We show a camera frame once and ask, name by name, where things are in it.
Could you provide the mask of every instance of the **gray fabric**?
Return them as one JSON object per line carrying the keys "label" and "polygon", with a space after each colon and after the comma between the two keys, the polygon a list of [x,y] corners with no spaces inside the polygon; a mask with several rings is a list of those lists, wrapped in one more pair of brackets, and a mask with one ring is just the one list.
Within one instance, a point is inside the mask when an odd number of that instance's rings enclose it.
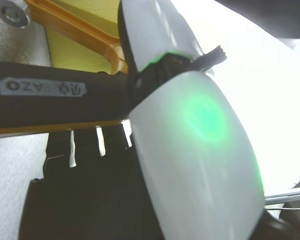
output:
{"label": "gray fabric", "polygon": [[[0,61],[51,66],[45,29],[0,20]],[[0,138],[0,240],[16,240],[29,181],[42,178],[48,134]]]}

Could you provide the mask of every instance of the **orange bracket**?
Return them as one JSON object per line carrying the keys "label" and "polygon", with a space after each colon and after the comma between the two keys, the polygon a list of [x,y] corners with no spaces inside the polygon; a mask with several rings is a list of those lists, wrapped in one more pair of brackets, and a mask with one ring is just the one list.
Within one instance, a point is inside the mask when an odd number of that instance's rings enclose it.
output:
{"label": "orange bracket", "polygon": [[118,37],[109,35],[51,0],[25,0],[32,19],[104,56],[111,73],[128,70]]}

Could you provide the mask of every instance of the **white wire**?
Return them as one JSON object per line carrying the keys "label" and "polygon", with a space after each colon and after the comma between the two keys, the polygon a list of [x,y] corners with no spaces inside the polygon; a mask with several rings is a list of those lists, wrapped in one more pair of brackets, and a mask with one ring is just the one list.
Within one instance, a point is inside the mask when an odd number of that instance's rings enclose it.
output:
{"label": "white wire", "polygon": [[267,211],[272,211],[272,210],[300,211],[300,207],[297,207],[297,208],[288,208],[288,207],[266,208],[265,210],[267,210]]}

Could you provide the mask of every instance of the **green glowing light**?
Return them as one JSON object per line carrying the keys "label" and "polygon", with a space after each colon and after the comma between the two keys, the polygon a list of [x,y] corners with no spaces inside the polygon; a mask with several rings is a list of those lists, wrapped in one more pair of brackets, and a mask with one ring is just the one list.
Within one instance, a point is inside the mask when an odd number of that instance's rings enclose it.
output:
{"label": "green glowing light", "polygon": [[227,117],[221,104],[211,96],[191,97],[183,109],[185,123],[206,143],[223,141],[228,132]]}

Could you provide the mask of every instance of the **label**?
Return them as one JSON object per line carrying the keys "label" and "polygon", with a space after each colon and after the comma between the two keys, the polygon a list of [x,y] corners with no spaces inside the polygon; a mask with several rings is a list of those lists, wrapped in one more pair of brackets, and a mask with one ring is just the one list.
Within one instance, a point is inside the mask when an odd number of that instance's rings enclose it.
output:
{"label": "label", "polygon": [[83,82],[6,77],[0,80],[0,95],[82,97],[87,93]]}

